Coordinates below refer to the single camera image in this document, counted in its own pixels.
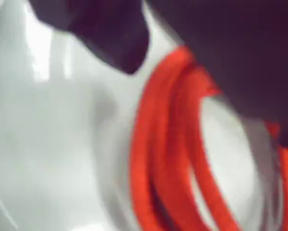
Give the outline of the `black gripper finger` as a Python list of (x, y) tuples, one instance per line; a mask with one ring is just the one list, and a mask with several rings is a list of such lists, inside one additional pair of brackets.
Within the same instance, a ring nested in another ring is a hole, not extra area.
[(243, 115), (277, 122), (288, 147), (288, 0), (151, 0)]
[(149, 32), (140, 0), (31, 0), (37, 18), (81, 40), (111, 67), (133, 74), (148, 51)]

